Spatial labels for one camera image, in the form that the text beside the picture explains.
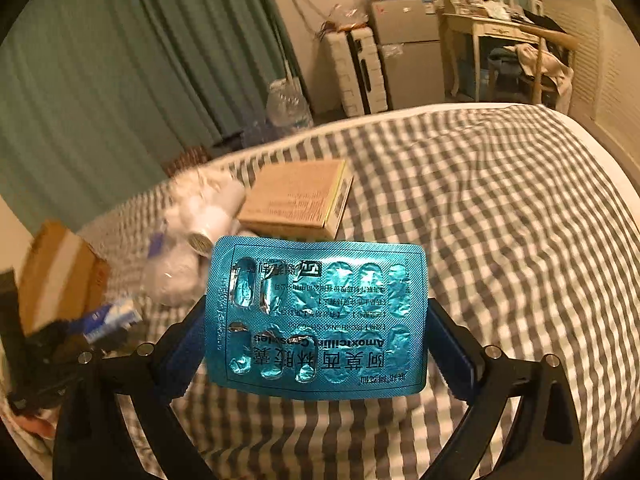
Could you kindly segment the white dressing table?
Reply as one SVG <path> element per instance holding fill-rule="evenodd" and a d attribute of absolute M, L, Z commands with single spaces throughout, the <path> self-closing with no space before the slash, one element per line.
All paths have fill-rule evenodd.
<path fill-rule="evenodd" d="M 483 51 L 488 52 L 490 47 L 538 44 L 538 38 L 523 32 L 518 23 L 449 12 L 444 12 L 439 17 L 442 21 L 442 42 L 449 58 L 452 77 L 450 96 L 454 99 L 457 99 L 462 83 L 459 70 L 461 62 L 471 66 L 471 99 L 480 102 L 482 69 L 487 64 L 487 54 L 483 54 Z"/>

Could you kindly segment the green curtain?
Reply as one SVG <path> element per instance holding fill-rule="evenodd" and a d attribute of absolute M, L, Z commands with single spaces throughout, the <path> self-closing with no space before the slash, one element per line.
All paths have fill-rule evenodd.
<path fill-rule="evenodd" d="M 299 66 L 274 0 L 29 0 L 1 45 L 1 195 L 30 232 L 152 188 Z"/>

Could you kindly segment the teal pill blister pack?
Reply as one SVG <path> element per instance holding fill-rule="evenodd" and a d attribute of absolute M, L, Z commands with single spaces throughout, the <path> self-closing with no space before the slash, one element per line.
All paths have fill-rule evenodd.
<path fill-rule="evenodd" d="M 419 245 L 225 236 L 209 268 L 208 378 L 295 400 L 411 396 L 426 384 L 427 310 Z"/>

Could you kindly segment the grey mini fridge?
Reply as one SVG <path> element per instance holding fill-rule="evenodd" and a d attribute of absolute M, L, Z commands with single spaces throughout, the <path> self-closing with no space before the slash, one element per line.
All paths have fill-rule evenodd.
<path fill-rule="evenodd" d="M 437 15 L 423 0 L 375 0 L 370 19 L 392 109 L 444 102 Z"/>

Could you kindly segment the clear plastic water bottle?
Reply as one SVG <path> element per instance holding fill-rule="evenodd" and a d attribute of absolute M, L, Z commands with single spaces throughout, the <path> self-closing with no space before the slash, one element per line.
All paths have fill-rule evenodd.
<path fill-rule="evenodd" d="M 156 231 L 150 238 L 142 288 L 157 304 L 175 307 L 205 294 L 202 257 L 183 238 Z"/>

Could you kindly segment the brown cardboard box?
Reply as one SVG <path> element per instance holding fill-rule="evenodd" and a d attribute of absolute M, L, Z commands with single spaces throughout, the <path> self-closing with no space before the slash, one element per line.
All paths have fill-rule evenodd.
<path fill-rule="evenodd" d="M 24 333 L 71 321 L 103 302 L 111 267 L 61 222 L 43 222 L 25 259 L 18 302 Z"/>

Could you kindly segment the flat tan cardboard box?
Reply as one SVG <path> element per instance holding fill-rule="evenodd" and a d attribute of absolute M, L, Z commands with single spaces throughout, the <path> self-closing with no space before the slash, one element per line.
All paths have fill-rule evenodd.
<path fill-rule="evenodd" d="M 344 159 L 263 166 L 238 220 L 260 236 L 334 240 L 353 180 L 354 174 Z"/>

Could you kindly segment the large clear water jug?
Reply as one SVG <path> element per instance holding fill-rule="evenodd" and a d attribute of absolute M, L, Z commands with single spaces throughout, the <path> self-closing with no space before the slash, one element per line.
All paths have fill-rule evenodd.
<path fill-rule="evenodd" d="M 310 107 L 296 79 L 279 79 L 270 84 L 266 115 L 278 138 L 311 129 Z"/>

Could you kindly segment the white suitcase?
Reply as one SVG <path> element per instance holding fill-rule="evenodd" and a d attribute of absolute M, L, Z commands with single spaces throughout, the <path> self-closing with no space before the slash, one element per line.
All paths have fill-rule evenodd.
<path fill-rule="evenodd" d="M 388 110 L 384 74 L 372 29 L 328 32 L 323 38 L 331 57 L 347 117 Z"/>

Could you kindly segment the blue white medicine box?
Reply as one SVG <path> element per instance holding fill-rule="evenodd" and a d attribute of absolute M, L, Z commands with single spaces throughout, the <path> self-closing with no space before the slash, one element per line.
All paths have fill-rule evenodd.
<path fill-rule="evenodd" d="M 132 297 L 125 297 L 73 320 L 68 324 L 67 333 L 80 335 L 88 344 L 111 337 L 118 330 L 128 332 L 130 328 L 142 321 L 142 315 Z"/>

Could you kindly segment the wooden chair with clothes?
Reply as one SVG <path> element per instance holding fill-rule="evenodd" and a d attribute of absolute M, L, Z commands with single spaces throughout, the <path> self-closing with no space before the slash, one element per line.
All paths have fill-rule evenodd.
<path fill-rule="evenodd" d="M 548 50 L 547 44 L 551 42 L 565 51 L 575 52 L 579 47 L 578 39 L 565 32 L 556 32 L 538 26 L 521 24 L 518 28 L 522 32 L 538 38 L 538 47 L 536 48 L 526 47 L 525 44 L 518 44 L 512 48 L 521 65 L 520 78 L 533 79 L 530 102 L 532 104 L 542 103 L 542 94 L 546 91 L 542 83 L 544 78 L 547 78 L 552 82 L 558 96 L 555 109 L 560 113 L 567 114 L 570 110 L 573 94 L 574 70 L 570 67 L 570 63 L 563 63 L 554 56 Z"/>

